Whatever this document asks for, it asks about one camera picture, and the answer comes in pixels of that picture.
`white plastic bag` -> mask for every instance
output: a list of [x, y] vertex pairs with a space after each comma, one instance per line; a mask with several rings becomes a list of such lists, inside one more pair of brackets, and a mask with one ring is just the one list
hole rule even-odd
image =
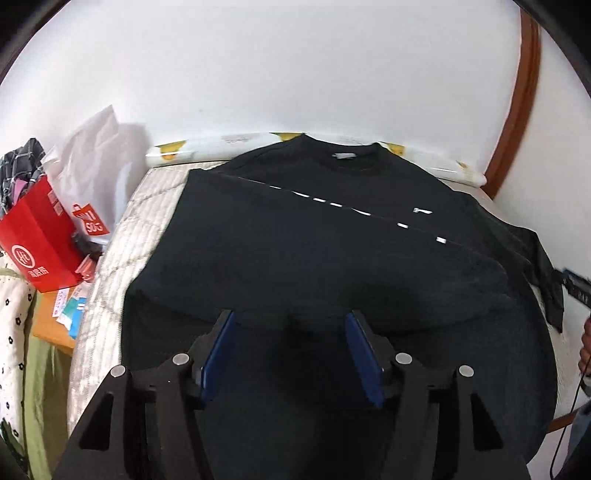
[[147, 172], [147, 147], [143, 131], [119, 125], [108, 106], [43, 158], [49, 183], [88, 240], [109, 242]]

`black t-shirt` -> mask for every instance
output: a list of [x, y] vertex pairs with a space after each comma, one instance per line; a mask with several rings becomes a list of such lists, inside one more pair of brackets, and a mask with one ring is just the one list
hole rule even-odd
[[236, 356], [198, 416], [215, 477], [376, 478], [392, 418], [364, 403], [342, 332], [355, 308], [427, 366], [474, 367], [501, 434], [529, 460], [556, 402], [524, 274], [545, 269], [493, 221], [378, 145], [298, 137], [192, 171], [126, 294], [124, 363], [156, 366], [234, 309]]

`red paper bag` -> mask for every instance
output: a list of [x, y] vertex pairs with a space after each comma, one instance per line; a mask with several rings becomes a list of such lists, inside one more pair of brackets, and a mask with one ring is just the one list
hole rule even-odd
[[46, 177], [0, 220], [0, 245], [40, 292], [78, 285], [82, 254], [72, 241], [76, 226]]

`quilted mattress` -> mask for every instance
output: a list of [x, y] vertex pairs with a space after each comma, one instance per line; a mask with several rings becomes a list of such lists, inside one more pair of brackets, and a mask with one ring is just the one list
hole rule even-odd
[[[146, 265], [172, 217], [193, 168], [210, 169], [223, 161], [153, 168], [129, 201], [112, 240], [99, 261], [72, 359], [68, 395], [68, 430], [72, 432], [105, 375], [121, 361], [121, 314], [125, 292]], [[499, 218], [498, 208], [481, 189], [444, 181], [474, 196]], [[549, 327], [558, 367], [558, 399], [576, 376], [576, 359], [562, 335]]]

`white fabric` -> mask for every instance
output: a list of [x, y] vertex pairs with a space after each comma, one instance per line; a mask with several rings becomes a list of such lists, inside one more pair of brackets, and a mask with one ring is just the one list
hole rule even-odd
[[[0, 268], [18, 271], [4, 255]], [[15, 275], [0, 275], [0, 421], [13, 446], [24, 455], [22, 427], [23, 375], [25, 368], [25, 321], [35, 290]]]
[[[134, 193], [108, 250], [101, 258], [82, 317], [70, 371], [70, 432], [105, 375], [121, 361], [121, 314], [125, 292], [143, 269], [166, 229], [189, 170], [209, 169], [222, 163], [213, 161], [153, 168]], [[450, 181], [444, 183], [471, 194], [493, 215], [502, 217], [481, 189]], [[557, 359], [558, 397], [561, 398], [563, 379], [570, 375], [571, 359], [564, 347], [563, 336], [552, 327], [549, 330]]]

